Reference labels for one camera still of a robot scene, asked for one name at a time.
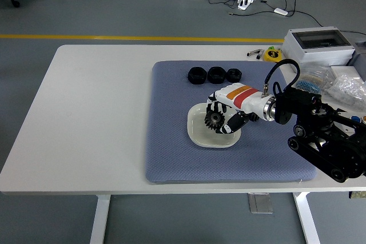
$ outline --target black rubber ring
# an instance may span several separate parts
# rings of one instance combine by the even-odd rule
[[[207,73],[207,80],[212,84],[221,84],[225,81],[226,71],[222,67],[211,67]]]
[[[226,73],[226,79],[231,83],[239,82],[241,79],[241,71],[239,69],[229,69]]]
[[[190,83],[199,85],[206,81],[207,72],[204,68],[193,67],[188,72],[188,80]]]

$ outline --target black gear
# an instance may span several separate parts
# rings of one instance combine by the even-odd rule
[[[208,111],[205,116],[205,124],[208,128],[217,130],[225,123],[225,116],[220,111]]]

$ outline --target white electrical box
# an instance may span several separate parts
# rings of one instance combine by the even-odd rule
[[[281,49],[287,58],[299,64],[322,66],[345,66],[355,51],[336,27],[289,30]]]

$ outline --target red stripe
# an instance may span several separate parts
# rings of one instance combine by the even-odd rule
[[[234,105],[240,109],[241,108],[241,104],[244,101],[245,98],[247,98],[248,96],[254,94],[258,92],[257,89],[251,88],[249,90],[246,90],[244,92],[242,92],[240,95],[238,95],[235,99],[234,99]]]

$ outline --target white table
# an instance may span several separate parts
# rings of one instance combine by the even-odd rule
[[[145,178],[153,65],[165,60],[255,61],[246,53],[268,46],[61,46],[0,174],[0,191],[98,195],[95,243],[103,241],[111,194],[294,193],[305,237],[318,243],[306,193],[366,190],[365,177],[337,183],[319,171],[306,182],[163,185]],[[283,73],[287,81],[294,74],[289,67]]]

